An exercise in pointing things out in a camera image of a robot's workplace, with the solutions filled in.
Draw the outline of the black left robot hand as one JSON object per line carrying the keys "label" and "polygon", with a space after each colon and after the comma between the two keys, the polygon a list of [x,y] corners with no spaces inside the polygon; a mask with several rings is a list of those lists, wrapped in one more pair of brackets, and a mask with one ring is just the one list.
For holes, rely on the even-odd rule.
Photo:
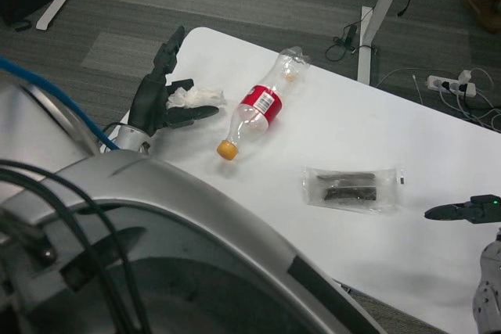
{"label": "black left robot hand", "polygon": [[218,107],[212,105],[168,107],[169,98],[178,89],[191,92],[194,88],[192,79],[173,81],[168,84],[166,78],[174,71],[177,53],[185,35],[185,28],[180,26],[168,41],[159,47],[153,59],[153,69],[142,79],[132,101],[128,125],[144,131],[149,136],[164,127],[172,129],[186,127],[197,120],[212,117],[218,113]]}

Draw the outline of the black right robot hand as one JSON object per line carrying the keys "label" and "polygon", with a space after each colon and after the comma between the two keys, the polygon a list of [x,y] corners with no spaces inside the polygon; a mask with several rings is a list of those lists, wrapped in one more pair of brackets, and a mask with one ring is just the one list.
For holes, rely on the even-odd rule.
{"label": "black right robot hand", "polygon": [[465,203],[450,203],[433,207],[424,213],[434,221],[469,221],[472,224],[500,222],[500,197],[494,195],[472,196]]}

